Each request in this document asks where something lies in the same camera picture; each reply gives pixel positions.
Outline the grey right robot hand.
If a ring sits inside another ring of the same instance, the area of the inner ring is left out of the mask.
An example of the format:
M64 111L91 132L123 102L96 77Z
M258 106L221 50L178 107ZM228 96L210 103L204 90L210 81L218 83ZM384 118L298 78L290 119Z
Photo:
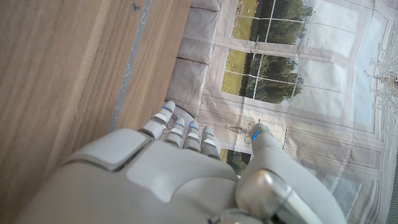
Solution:
M242 174L213 131L167 102L137 131L119 129L68 156L16 223L345 223L333 194L287 156L269 128L249 133Z

